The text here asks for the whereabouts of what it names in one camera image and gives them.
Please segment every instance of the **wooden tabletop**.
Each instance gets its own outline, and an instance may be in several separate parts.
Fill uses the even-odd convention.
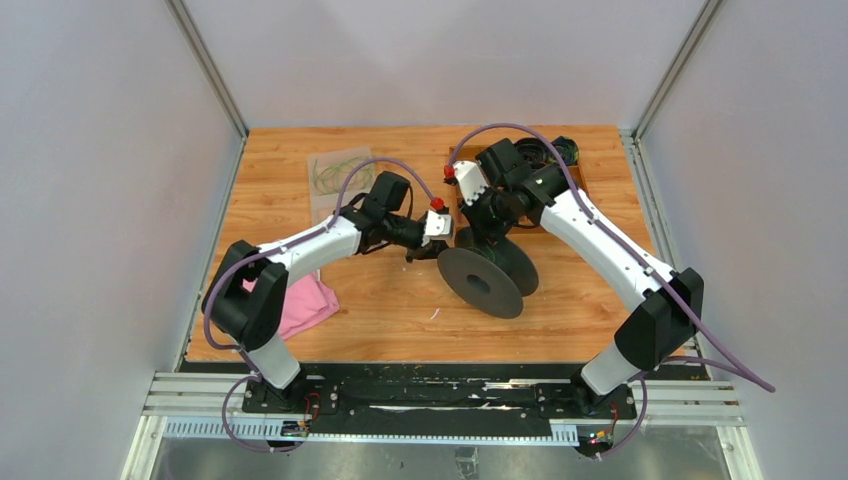
[[[442,167],[448,150],[472,126],[253,129],[239,168],[211,277],[227,247],[285,238],[310,226],[306,159],[310,154],[369,146],[375,156],[407,162],[433,193],[452,198]],[[619,132],[613,126],[540,126],[548,138],[565,135],[580,148],[592,201],[643,248],[650,237]],[[470,144],[487,145],[522,132],[488,131]],[[394,165],[380,169],[403,173]],[[412,182],[415,215],[426,196]],[[611,340],[628,315],[613,290],[568,245],[547,233],[510,234],[533,260],[539,289],[524,312],[504,320],[465,304],[445,284],[435,261],[407,264],[389,247],[334,262],[321,278],[336,291],[341,311],[287,340],[302,361],[584,362]],[[215,330],[215,336],[226,336]],[[193,361],[237,360],[213,350],[195,324],[186,356]]]

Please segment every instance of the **gray wall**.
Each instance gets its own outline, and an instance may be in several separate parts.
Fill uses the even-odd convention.
[[[250,126],[633,126],[703,1],[186,3]]]
[[[844,478],[848,3],[726,2],[645,146],[768,479]]]
[[[0,478],[117,478],[238,142],[164,2],[4,2]]]

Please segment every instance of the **purple cable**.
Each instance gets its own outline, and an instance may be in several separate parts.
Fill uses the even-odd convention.
[[[367,165],[370,165],[372,163],[377,163],[377,162],[392,163],[392,164],[395,164],[399,167],[402,167],[404,170],[409,172],[410,175],[412,175],[412,178],[414,178],[418,182],[419,185],[421,185],[421,188],[424,190],[424,193],[427,195],[427,198],[429,198],[430,200],[433,200],[434,198],[436,198],[433,195],[433,192],[431,192],[430,189],[427,188],[427,184],[424,183],[424,179],[421,178],[421,176],[418,175],[418,173],[415,170],[410,168],[409,165],[403,163],[402,161],[400,161],[396,158],[392,158],[392,157],[369,158],[368,160],[365,160],[362,163],[360,163],[359,165],[357,165],[356,167],[354,167],[354,169],[351,170],[350,173],[347,174],[347,178],[345,178],[344,183],[342,183],[342,189],[339,191],[339,198],[336,200],[336,211],[333,212],[333,219],[330,220],[330,224],[328,225],[328,227],[332,227],[333,224],[336,223],[336,219],[339,216],[338,212],[342,208],[342,201],[344,200],[344,193],[347,190],[347,185],[353,179],[353,176],[356,174],[356,172],[358,172],[361,168],[363,168]]]
[[[247,382],[248,380],[255,380],[255,381],[257,381],[257,382],[261,382],[261,381],[262,381],[262,376],[261,376],[261,375],[248,375],[248,376],[246,376],[246,377],[242,378],[242,379],[241,379],[241,380],[239,380],[238,382],[234,383],[232,387],[230,387],[230,391],[228,391],[228,392],[227,392],[227,395],[224,397],[224,405],[221,407],[221,421],[222,421],[222,422],[224,422],[224,430],[227,432],[227,436],[228,436],[228,437],[230,437],[230,440],[232,440],[232,441],[233,441],[233,442],[235,442],[238,446],[240,446],[241,448],[244,448],[245,450],[250,450],[251,452],[257,452],[257,453],[285,453],[285,452],[291,452],[292,450],[294,450],[294,449],[298,448],[299,446],[303,445],[303,442],[305,442],[305,441],[306,441],[306,439],[301,440],[301,441],[300,441],[300,443],[298,443],[297,445],[291,446],[291,447],[277,447],[277,448],[272,448],[272,447],[259,447],[259,446],[257,446],[257,445],[253,445],[253,444],[247,443],[247,442],[245,442],[244,440],[242,440],[242,439],[240,439],[240,438],[238,438],[238,437],[236,436],[235,432],[233,432],[232,427],[230,427],[230,424],[229,424],[229,422],[227,421],[227,405],[230,403],[230,398],[233,396],[233,393],[235,393],[236,389],[237,389],[237,388],[238,388],[238,387],[239,387],[242,383],[245,383],[245,382]]]
[[[613,445],[612,448],[610,448],[606,452],[599,453],[601,458],[606,458],[612,455],[613,453],[621,450],[625,445],[627,445],[627,442],[629,442],[630,439],[633,438],[634,435],[636,435],[636,432],[639,431],[639,427],[642,426],[642,422],[645,421],[645,414],[648,413],[648,386],[645,384],[645,379],[642,378],[644,376],[644,373],[642,375],[637,374],[637,376],[639,377],[639,384],[642,386],[642,408],[639,410],[639,416],[636,417],[636,423],[633,424],[633,429],[627,432],[627,435],[625,435],[620,442],[615,442],[615,445]]]
[[[236,262],[232,266],[230,266],[230,268],[225,270],[224,274],[221,275],[221,278],[219,278],[218,281],[215,282],[215,285],[212,286],[212,290],[209,292],[209,298],[206,300],[206,308],[203,309],[203,335],[206,337],[206,342],[209,343],[209,345],[211,345],[212,348],[214,348],[216,350],[237,350],[237,351],[241,351],[241,347],[239,347],[236,344],[223,345],[223,344],[216,342],[215,339],[212,338],[212,329],[211,329],[211,325],[210,325],[210,319],[211,319],[211,315],[212,315],[212,305],[215,303],[215,300],[218,298],[218,294],[221,293],[221,288],[224,287],[224,283],[227,280],[229,280],[230,278],[232,278],[232,276],[235,275],[236,271],[238,271],[240,268],[244,267],[245,265],[250,265],[251,263],[256,262],[258,260],[262,260],[263,258],[268,258],[270,256],[281,253],[283,251],[283,248],[294,247],[294,246],[299,245],[303,242],[311,240],[311,239],[317,237],[318,235],[321,235],[322,233],[324,233],[324,230],[315,230],[313,232],[309,232],[308,234],[306,234],[302,237],[295,238],[294,240],[292,240],[291,242],[289,242],[285,245],[282,245],[282,246],[277,247],[277,248],[272,248],[272,249],[266,250],[264,252],[259,252],[259,253],[256,253],[254,255],[251,255],[249,257],[246,257],[242,260],[239,260],[238,262]]]
[[[560,155],[560,153],[551,144],[550,141],[548,141],[544,136],[542,136],[542,134],[540,134],[536,130],[533,130],[532,128],[525,127],[524,125],[518,125],[515,123],[493,123],[491,125],[484,125],[482,127],[479,127],[468,135],[466,135],[465,138],[463,138],[459,142],[459,144],[457,144],[453,153],[448,159],[448,165],[453,165],[456,162],[457,155],[459,155],[460,150],[462,150],[462,147],[465,146],[465,144],[469,140],[471,140],[473,137],[477,136],[481,132],[494,128],[512,128],[516,130],[521,130],[522,132],[528,133],[539,139],[545,145],[545,147],[551,151],[557,163],[559,163],[559,166],[562,169],[563,174],[565,175],[565,180],[566,182],[568,182],[568,189],[569,191],[571,191],[571,195],[574,197],[574,201],[577,202],[577,205],[580,206],[586,217],[590,221],[593,220],[593,218],[589,214],[589,207],[588,205],[586,205],[586,203],[583,201],[583,198],[580,196],[580,193],[577,189],[577,184],[571,177],[571,173],[568,171],[568,166],[565,164],[565,160],[563,160],[562,155]],[[618,234],[616,234],[610,227],[604,224],[604,222],[600,220],[594,220],[594,224],[597,225],[598,228],[600,228],[604,233],[606,233],[607,236],[609,236],[613,241],[615,241],[615,243],[620,245],[621,248],[623,248],[631,257],[633,257],[634,260],[636,260],[637,263],[639,263],[640,266],[642,266],[642,268],[650,268],[650,265],[644,258],[642,258],[642,255],[640,255],[639,252],[634,250],[633,247],[631,247],[623,238],[618,236]],[[668,292],[672,300],[674,300],[674,302],[683,310],[686,316],[689,317],[689,321],[691,321],[692,324],[695,325],[695,328],[697,328],[698,331],[703,333],[704,337],[711,344],[713,344],[714,347],[716,347],[716,350],[718,350],[719,353],[721,353],[725,358],[730,361],[730,363],[734,367],[736,367],[740,377],[759,385],[769,393],[774,393],[775,388],[772,384],[760,378],[759,375],[751,371],[751,369],[749,369],[744,363],[742,363],[742,361],[739,360],[736,355],[734,355],[730,350],[728,350],[728,348],[721,342],[721,340],[719,340],[715,335],[713,335],[713,333],[706,327],[706,325],[701,322],[701,319],[698,318],[698,315],[692,310],[692,308],[686,303],[686,301],[683,300],[680,294],[678,294],[674,290],[674,288],[672,288],[671,285],[669,285],[668,282],[666,282],[665,279],[662,278],[659,272],[657,272],[656,269],[653,268],[650,268],[650,270],[651,277],[656,280],[657,283],[659,283],[664,290]]]

